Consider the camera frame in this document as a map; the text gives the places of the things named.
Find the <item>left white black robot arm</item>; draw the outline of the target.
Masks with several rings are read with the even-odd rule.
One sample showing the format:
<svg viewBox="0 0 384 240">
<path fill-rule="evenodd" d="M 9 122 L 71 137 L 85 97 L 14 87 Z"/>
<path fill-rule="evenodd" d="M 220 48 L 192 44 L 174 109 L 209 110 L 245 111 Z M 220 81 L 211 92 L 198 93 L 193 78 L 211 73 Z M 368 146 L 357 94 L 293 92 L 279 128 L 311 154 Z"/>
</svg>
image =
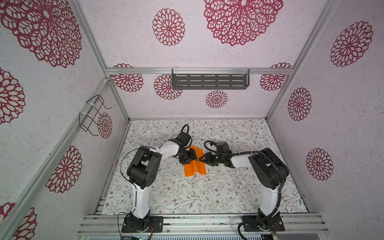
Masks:
<svg viewBox="0 0 384 240">
<path fill-rule="evenodd" d="M 176 156 L 182 164 L 190 163 L 196 159 L 191 145 L 191 139 L 185 142 L 171 139 L 156 148 L 139 147 L 127 170 L 128 181 L 134 191 L 131 213 L 135 218 L 142 220 L 150 214 L 150 186 L 157 177 L 161 161 Z"/>
</svg>

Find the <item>aluminium front rail frame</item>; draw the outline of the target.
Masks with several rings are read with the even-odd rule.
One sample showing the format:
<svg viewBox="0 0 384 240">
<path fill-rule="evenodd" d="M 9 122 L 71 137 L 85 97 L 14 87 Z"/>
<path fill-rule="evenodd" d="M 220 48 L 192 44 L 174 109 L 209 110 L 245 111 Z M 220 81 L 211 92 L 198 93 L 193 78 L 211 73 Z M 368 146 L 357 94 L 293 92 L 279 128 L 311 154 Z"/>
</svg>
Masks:
<svg viewBox="0 0 384 240">
<path fill-rule="evenodd" d="M 81 222 L 77 236 L 120 236 L 124 235 L 125 215 L 86 215 Z M 320 214 L 282 213 L 281 220 L 269 231 L 243 222 L 242 214 L 207 214 L 207 215 L 153 215 L 150 222 L 154 229 L 150 233 L 160 235 L 236 235 L 246 234 L 328 234 L 325 221 Z"/>
</svg>

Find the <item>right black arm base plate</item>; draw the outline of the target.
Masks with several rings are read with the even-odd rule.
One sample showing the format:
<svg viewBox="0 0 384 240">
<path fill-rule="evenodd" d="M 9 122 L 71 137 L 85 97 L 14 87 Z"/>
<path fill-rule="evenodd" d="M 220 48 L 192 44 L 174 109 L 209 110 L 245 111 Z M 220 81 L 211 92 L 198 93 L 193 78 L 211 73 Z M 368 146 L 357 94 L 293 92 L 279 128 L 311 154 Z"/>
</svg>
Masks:
<svg viewBox="0 0 384 240">
<path fill-rule="evenodd" d="M 243 222 L 249 222 L 244 225 L 246 232 L 283 232 L 285 226 L 280 215 L 275 215 L 269 219 L 260 221 L 259 216 L 243 216 Z"/>
</svg>

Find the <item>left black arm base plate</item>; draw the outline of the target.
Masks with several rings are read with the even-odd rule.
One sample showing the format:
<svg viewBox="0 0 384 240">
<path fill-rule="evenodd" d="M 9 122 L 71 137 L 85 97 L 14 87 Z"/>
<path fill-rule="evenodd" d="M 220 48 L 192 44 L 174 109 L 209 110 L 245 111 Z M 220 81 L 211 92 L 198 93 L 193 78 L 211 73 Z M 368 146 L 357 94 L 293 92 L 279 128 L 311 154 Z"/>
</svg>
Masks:
<svg viewBox="0 0 384 240">
<path fill-rule="evenodd" d="M 138 219 L 128 215 L 123 222 L 122 233 L 161 233 L 163 231 L 164 217 L 147 216 Z"/>
</svg>

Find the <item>grey slotted wall shelf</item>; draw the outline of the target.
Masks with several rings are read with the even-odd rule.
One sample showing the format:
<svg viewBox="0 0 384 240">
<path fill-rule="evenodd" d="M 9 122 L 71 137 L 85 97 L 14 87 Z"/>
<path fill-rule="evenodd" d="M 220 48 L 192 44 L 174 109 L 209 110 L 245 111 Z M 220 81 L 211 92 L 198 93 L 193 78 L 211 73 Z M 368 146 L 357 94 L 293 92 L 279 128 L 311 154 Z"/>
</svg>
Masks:
<svg viewBox="0 0 384 240">
<path fill-rule="evenodd" d="M 228 74 L 179 73 L 172 69 L 171 83 L 174 90 L 246 90 L 250 74 L 249 69 Z"/>
</svg>

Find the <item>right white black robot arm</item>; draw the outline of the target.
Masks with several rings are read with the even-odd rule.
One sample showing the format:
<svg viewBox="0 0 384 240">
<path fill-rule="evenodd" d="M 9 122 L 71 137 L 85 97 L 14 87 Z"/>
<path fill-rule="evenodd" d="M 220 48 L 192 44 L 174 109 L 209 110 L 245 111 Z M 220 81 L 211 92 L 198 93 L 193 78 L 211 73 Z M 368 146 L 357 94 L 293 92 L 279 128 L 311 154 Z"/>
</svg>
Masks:
<svg viewBox="0 0 384 240">
<path fill-rule="evenodd" d="M 282 190 L 290 171 L 271 149 L 243 153 L 213 151 L 204 154 L 199 161 L 212 167 L 224 164 L 233 169 L 253 168 L 263 185 L 262 203 L 259 208 L 261 220 L 272 219 L 278 214 Z"/>
</svg>

